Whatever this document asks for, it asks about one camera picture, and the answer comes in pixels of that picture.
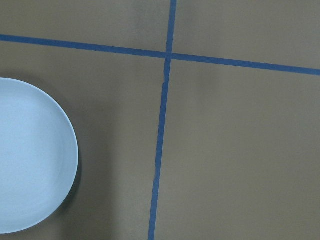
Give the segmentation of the blue plate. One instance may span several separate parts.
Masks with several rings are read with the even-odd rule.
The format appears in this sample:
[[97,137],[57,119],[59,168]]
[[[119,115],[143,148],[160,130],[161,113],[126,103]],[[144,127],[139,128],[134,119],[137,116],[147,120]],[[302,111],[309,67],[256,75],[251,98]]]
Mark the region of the blue plate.
[[0,80],[0,232],[31,228],[53,214],[74,184],[79,162],[74,128],[41,89]]

